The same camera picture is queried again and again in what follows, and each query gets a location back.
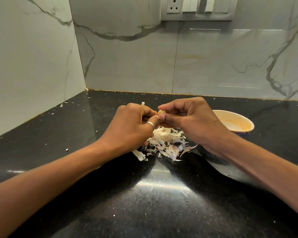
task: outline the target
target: person's left hand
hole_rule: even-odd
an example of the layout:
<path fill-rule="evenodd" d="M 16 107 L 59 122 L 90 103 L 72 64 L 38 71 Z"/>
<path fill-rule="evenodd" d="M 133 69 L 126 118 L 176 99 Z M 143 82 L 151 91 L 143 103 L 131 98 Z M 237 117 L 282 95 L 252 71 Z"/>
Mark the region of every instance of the person's left hand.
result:
<path fill-rule="evenodd" d="M 153 127 L 158 127 L 157 112 L 145 105 L 129 103 L 120 106 L 103 136 L 99 139 L 106 149 L 118 157 L 131 152 L 153 137 Z"/>

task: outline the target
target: black granite countertop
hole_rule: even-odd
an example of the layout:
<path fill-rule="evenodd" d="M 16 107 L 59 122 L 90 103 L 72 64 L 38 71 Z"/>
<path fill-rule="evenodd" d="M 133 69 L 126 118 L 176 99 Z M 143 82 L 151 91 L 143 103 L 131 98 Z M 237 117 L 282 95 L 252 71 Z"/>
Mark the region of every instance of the black granite countertop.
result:
<path fill-rule="evenodd" d="M 190 96 L 81 93 L 0 136 L 0 182 L 91 144 L 120 105 L 144 101 L 157 109 L 184 97 Z M 205 99 L 212 109 L 251 119 L 255 129 L 248 140 L 298 165 L 297 101 Z M 182 159 L 121 156 L 81 179 L 10 237 L 298 237 L 298 215 L 274 195 L 220 174 L 194 153 Z"/>

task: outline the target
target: wall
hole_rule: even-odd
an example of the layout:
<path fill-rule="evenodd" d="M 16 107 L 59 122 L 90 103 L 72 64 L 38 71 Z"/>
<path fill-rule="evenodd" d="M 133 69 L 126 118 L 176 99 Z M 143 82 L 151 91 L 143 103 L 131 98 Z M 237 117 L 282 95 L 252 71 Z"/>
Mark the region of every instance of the wall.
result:
<path fill-rule="evenodd" d="M 82 92 L 68 0 L 0 0 L 0 135 Z"/>
<path fill-rule="evenodd" d="M 70 0 L 92 89 L 298 100 L 298 0 L 160 23 L 161 0 Z"/>

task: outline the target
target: forearm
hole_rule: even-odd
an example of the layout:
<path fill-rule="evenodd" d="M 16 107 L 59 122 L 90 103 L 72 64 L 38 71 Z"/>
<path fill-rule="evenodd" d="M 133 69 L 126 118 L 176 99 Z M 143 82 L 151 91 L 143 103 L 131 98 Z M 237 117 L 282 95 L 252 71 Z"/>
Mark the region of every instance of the forearm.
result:
<path fill-rule="evenodd" d="M 223 145 L 222 154 L 298 213 L 298 166 L 239 137 Z"/>
<path fill-rule="evenodd" d="M 68 156 L 0 183 L 0 238 L 86 174 L 114 158 L 94 143 Z"/>

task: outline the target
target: fingernail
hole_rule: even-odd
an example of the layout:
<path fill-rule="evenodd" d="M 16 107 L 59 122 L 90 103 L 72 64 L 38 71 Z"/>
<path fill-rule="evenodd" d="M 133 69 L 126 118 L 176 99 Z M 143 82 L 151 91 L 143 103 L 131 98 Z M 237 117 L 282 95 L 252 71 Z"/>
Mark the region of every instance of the fingernail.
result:
<path fill-rule="evenodd" d="M 166 117 L 165 114 L 160 114 L 159 115 L 159 119 L 161 119 L 161 120 L 165 120 L 165 117 Z"/>

